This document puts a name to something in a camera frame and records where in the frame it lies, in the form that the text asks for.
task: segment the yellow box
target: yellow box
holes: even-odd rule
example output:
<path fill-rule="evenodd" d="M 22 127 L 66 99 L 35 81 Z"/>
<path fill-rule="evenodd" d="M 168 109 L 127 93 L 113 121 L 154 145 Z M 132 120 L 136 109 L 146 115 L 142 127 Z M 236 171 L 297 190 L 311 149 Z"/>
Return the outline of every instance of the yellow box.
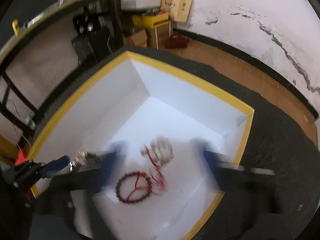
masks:
<path fill-rule="evenodd" d="M 143 28 L 155 28 L 166 25 L 169 21 L 169 14 L 163 13 L 155 16 L 132 16 L 133 25 Z"/>

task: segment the dark red object on floor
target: dark red object on floor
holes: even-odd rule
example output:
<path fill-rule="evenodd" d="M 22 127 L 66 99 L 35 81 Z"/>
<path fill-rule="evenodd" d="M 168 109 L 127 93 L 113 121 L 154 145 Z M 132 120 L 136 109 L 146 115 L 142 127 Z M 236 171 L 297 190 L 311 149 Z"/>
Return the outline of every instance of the dark red object on floor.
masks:
<path fill-rule="evenodd" d="M 164 44 L 167 49 L 186 48 L 190 40 L 180 33 L 171 34 L 169 40 Z"/>
<path fill-rule="evenodd" d="M 19 149 L 18 158 L 14 162 L 14 165 L 19 165 L 21 163 L 24 163 L 26 160 L 27 160 L 27 153 L 25 153 L 22 149 Z"/>

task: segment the cracked wall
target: cracked wall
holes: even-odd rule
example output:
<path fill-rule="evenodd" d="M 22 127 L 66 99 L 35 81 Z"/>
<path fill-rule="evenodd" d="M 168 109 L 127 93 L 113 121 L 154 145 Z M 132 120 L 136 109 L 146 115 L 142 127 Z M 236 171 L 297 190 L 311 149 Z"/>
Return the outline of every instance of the cracked wall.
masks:
<path fill-rule="evenodd" d="M 260 59 L 320 112 L 320 20 L 307 0 L 194 0 L 177 27 Z"/>

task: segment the black mat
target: black mat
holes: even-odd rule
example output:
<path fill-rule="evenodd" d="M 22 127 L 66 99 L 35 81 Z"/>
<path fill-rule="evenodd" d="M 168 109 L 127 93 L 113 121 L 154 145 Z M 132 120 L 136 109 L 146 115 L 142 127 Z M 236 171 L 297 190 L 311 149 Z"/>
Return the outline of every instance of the black mat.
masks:
<path fill-rule="evenodd" d="M 46 117 L 50 118 L 91 75 L 126 50 L 196 75 L 255 109 L 249 139 L 240 164 L 246 168 L 267 168 L 275 171 L 275 182 L 283 204 L 282 217 L 293 237 L 297 237 L 314 215 L 320 199 L 320 153 L 291 117 L 258 93 L 223 76 L 209 65 L 185 60 L 166 51 L 126 45 L 78 77 L 52 104 Z M 43 120 L 36 134 L 39 134 L 46 122 L 47 120 Z M 225 194 L 213 215 L 194 239 L 219 240 L 239 234 L 247 216 L 248 203 L 245 199 L 246 193 Z"/>

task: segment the yellow tool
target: yellow tool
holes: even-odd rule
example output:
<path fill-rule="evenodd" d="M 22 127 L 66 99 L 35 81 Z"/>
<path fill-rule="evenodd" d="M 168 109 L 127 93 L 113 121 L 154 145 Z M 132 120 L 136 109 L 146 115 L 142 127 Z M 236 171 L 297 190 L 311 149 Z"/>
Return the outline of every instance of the yellow tool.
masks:
<path fill-rule="evenodd" d="M 18 36 L 18 34 L 20 33 L 21 29 L 18 25 L 18 20 L 15 19 L 13 22 L 12 22 L 12 29 L 13 29 L 13 32 L 14 32 L 14 35 Z"/>

